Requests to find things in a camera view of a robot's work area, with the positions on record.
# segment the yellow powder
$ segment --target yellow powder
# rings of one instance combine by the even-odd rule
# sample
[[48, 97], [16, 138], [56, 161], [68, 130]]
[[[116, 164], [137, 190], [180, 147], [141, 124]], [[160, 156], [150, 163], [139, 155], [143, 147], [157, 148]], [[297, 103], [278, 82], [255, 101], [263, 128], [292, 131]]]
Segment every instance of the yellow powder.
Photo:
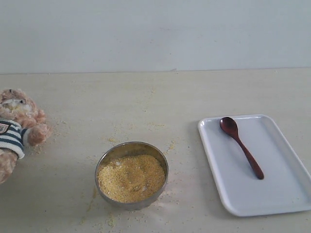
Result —
[[128, 156], [111, 161], [98, 175], [99, 186], [109, 198], [123, 203], [144, 200], [165, 182], [159, 161], [150, 155]]

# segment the wooden spoon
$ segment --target wooden spoon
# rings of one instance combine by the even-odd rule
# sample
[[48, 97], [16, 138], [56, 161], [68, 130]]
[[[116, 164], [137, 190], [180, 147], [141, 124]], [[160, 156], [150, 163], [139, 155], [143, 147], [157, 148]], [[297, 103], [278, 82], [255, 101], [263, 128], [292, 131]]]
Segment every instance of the wooden spoon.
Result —
[[224, 117], [220, 120], [220, 128], [230, 137], [232, 137], [236, 142], [239, 144], [239, 146], [242, 148], [250, 166], [252, 167], [255, 175], [257, 176], [258, 179], [263, 180], [264, 175], [257, 164], [256, 160], [252, 156], [252, 154], [248, 151], [248, 149], [243, 145], [239, 138], [239, 130], [238, 130], [238, 125], [234, 121], [234, 119], [230, 117]]

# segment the white wall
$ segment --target white wall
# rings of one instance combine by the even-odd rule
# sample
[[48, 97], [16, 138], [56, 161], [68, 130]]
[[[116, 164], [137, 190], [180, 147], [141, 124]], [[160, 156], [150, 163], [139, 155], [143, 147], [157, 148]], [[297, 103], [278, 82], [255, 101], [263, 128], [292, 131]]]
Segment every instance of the white wall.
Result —
[[0, 0], [0, 73], [311, 66], [311, 0]]

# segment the navy and white striped shirt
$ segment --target navy and white striped shirt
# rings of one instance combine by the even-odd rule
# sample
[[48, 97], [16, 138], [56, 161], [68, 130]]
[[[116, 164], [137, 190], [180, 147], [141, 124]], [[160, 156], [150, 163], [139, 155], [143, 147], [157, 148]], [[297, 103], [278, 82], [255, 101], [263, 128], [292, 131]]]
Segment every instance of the navy and white striped shirt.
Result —
[[28, 129], [22, 129], [21, 125], [12, 120], [0, 118], [0, 148], [14, 151], [19, 159], [25, 156], [25, 133]]

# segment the metal bowl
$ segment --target metal bowl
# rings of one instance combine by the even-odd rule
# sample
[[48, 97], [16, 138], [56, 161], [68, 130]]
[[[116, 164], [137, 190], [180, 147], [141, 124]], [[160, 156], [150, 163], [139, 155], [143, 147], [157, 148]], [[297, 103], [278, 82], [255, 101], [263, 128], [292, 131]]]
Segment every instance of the metal bowl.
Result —
[[[162, 166], [164, 170], [164, 174], [165, 174], [165, 182], [162, 185], [162, 187], [152, 196], [148, 197], [147, 199], [138, 201], [138, 202], [124, 203], [124, 202], [115, 201], [109, 198], [108, 196], [106, 196], [99, 187], [98, 174], [101, 170], [101, 167], [104, 166], [105, 164], [108, 164], [111, 160], [114, 160], [114, 159], [119, 159], [124, 156], [137, 156], [141, 154], [151, 155], [160, 162], [160, 165]], [[168, 166], [167, 160], [164, 157], [163, 153], [160, 150], [158, 150], [156, 147], [150, 144], [144, 143], [144, 142], [125, 142], [125, 143], [122, 143], [122, 144], [119, 144], [113, 147], [101, 157], [95, 170], [95, 182], [96, 182], [97, 190], [104, 200], [106, 200], [108, 203], [110, 203], [113, 206], [120, 207], [122, 209], [129, 210], [129, 211], [133, 211], [133, 210], [140, 210], [142, 208], [145, 208], [157, 200], [157, 198], [161, 195], [161, 193], [165, 189], [165, 186], [168, 180], [168, 174], [169, 174], [169, 166]]]

